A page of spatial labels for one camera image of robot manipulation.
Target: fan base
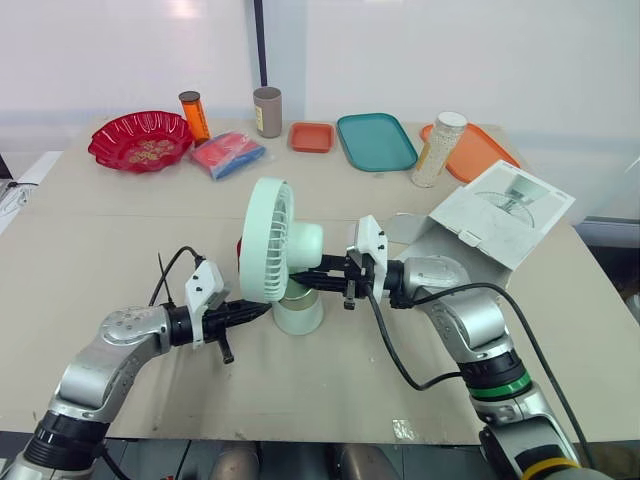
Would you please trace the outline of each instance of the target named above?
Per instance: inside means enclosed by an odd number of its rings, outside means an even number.
[[[313,332],[322,323],[324,308],[317,290],[308,289],[304,295],[296,298],[286,296],[272,303],[273,319],[284,333],[306,335]]]

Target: white bracket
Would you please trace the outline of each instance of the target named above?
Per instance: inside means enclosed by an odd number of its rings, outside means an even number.
[[[353,232],[351,246],[347,248],[351,258],[362,267],[362,255],[368,253],[374,261],[373,296],[376,301],[382,299],[382,287],[387,277],[387,259],[389,258],[389,240],[373,215],[358,220]]]
[[[229,295],[230,289],[225,286],[218,266],[208,260],[198,266],[184,287],[189,317],[191,317],[193,349],[195,350],[204,343],[202,329],[204,312],[209,308],[218,308]]]

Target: orange plate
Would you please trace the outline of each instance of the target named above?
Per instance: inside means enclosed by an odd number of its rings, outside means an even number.
[[[427,125],[422,129],[422,140],[426,140],[432,128],[433,125]],[[520,168],[518,161],[493,138],[477,125],[470,123],[449,155],[447,170],[458,180],[469,183],[498,160],[504,160]]]
[[[333,127],[326,123],[294,123],[289,130],[289,145],[296,152],[327,153],[333,147]]]

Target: plastic tray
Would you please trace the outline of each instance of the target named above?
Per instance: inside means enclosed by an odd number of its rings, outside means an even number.
[[[289,130],[289,145],[296,152],[327,153],[333,147],[333,127],[326,123],[294,123]]]
[[[418,159],[400,122],[386,113],[342,117],[338,135],[347,158],[360,170],[407,170]]]
[[[420,132],[422,140],[429,137],[433,125]],[[469,183],[498,160],[520,168],[518,161],[477,125],[470,123],[447,161],[447,170],[461,182]]]

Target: clear jar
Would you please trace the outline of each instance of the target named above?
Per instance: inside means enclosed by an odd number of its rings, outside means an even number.
[[[467,119],[456,112],[438,114],[429,138],[416,162],[411,180],[419,187],[433,187],[447,164],[449,154],[464,133]]]

